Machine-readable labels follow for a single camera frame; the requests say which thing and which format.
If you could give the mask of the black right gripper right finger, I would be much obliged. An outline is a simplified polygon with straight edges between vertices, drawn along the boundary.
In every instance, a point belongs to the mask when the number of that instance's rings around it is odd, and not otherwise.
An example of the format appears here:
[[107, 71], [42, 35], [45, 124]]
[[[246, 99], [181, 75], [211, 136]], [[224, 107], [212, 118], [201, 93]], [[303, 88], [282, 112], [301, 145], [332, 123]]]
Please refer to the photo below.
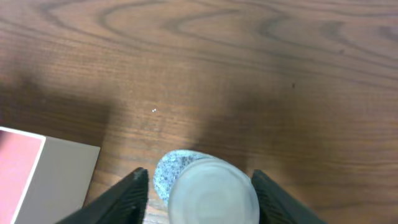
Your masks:
[[259, 201], [259, 224], [326, 224], [263, 171], [254, 170], [251, 182]]

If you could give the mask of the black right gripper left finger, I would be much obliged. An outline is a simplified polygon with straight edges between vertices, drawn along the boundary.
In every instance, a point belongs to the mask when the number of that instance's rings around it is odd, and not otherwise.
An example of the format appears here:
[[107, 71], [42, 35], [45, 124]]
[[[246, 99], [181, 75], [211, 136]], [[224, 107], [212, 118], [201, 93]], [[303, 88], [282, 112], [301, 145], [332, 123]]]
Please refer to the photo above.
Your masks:
[[57, 224], [142, 224], [148, 192], [148, 171], [139, 167]]

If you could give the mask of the clear bottle blue label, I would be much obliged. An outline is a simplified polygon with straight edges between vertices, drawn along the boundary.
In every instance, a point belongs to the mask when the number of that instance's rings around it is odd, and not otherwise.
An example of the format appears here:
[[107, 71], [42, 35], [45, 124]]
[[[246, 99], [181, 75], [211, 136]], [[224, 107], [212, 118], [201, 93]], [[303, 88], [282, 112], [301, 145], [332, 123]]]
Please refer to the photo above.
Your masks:
[[259, 201], [251, 179], [217, 157], [170, 151], [159, 160], [153, 183], [171, 224], [259, 223]]

